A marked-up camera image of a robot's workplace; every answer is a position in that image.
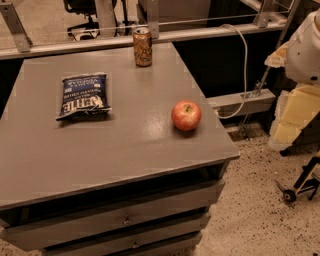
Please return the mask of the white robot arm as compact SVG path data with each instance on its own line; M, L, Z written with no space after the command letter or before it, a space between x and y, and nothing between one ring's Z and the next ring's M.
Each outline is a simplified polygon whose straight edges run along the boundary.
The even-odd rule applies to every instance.
M296 83L290 92L281 93L270 128L269 147L282 151L320 112L320 9L305 18L265 65L283 67L286 77Z

